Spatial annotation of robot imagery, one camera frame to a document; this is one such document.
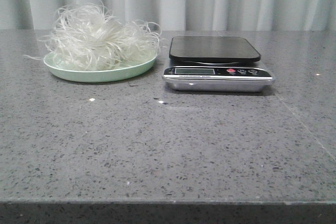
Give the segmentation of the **silver black kitchen scale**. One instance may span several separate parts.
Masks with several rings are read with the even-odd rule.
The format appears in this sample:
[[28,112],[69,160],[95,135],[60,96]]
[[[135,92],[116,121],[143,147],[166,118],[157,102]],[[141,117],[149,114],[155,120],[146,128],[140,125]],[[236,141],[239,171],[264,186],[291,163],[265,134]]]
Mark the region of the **silver black kitchen scale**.
[[260,92],[274,76],[245,38],[176,36],[172,38],[163,80],[174,90]]

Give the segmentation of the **light green round plate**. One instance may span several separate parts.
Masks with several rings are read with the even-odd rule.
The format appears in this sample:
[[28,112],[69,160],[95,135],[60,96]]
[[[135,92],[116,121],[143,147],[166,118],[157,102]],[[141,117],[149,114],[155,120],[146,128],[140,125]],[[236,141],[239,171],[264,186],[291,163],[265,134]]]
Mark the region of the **light green round plate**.
[[154,65],[155,60],[156,56],[145,63],[130,67],[102,71],[77,71],[57,67],[53,53],[45,55],[43,59],[44,64],[54,76],[68,81],[84,83],[113,82],[133,78],[147,72]]

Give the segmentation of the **white vermicelli noodle bundle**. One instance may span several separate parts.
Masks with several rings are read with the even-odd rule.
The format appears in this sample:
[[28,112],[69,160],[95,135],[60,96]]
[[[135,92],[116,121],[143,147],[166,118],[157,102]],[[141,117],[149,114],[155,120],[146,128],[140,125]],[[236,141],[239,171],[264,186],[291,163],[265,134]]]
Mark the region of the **white vermicelli noodle bundle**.
[[49,34],[38,38],[62,70],[104,71],[133,67],[158,56],[162,28],[140,19],[121,22],[103,4],[65,5]]

